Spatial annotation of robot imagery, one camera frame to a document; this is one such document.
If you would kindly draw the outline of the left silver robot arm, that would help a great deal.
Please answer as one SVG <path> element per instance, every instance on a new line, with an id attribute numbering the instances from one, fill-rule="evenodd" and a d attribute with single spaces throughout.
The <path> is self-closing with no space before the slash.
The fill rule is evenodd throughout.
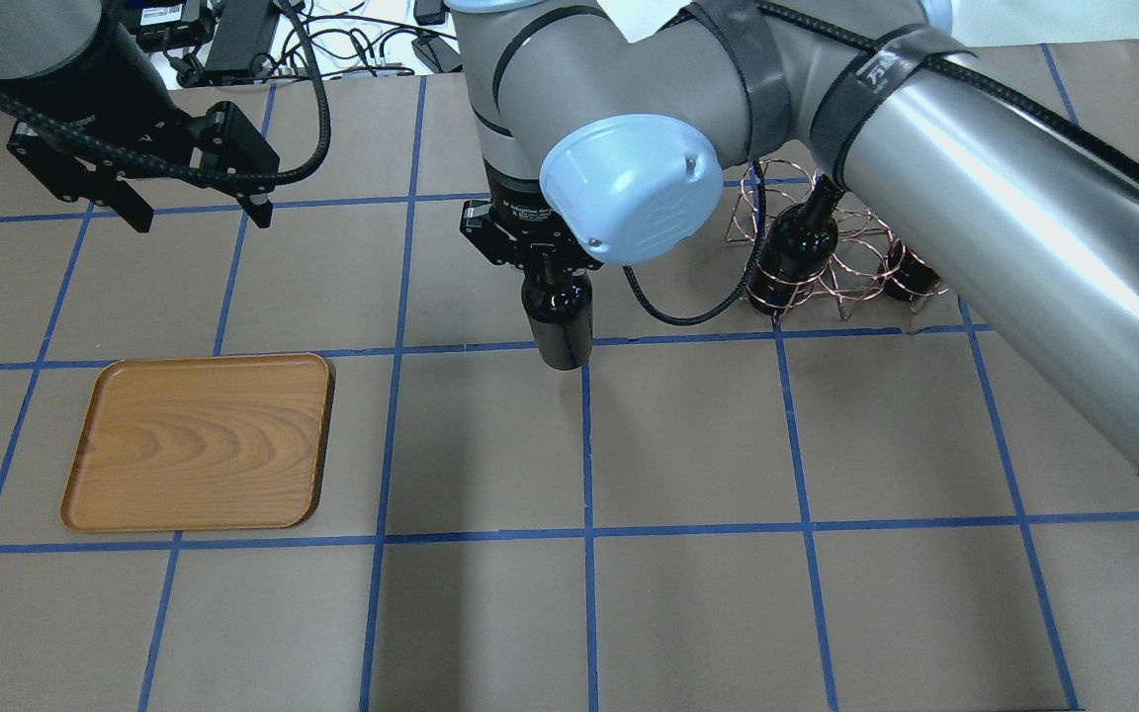
<path id="1" fill-rule="evenodd" d="M 0 93 L 106 141 L 83 148 L 18 118 L 6 150 L 58 200 L 113 208 L 138 231 L 154 212 L 132 180 L 157 171 L 114 148 L 222 175 L 279 170 L 279 153 L 233 103 L 203 116 L 177 107 L 112 1 L 0 1 Z"/>

